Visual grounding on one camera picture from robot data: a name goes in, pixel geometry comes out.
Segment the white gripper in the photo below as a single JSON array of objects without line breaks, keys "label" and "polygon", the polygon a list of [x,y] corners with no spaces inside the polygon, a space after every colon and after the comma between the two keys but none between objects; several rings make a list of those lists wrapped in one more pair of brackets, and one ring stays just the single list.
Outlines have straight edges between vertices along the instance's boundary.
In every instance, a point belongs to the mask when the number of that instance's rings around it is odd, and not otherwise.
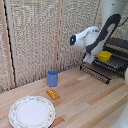
[{"label": "white gripper", "polygon": [[91,63],[95,60],[95,58],[96,58],[95,55],[86,54],[85,57],[83,58],[83,61],[84,61],[85,63],[91,64]]}]

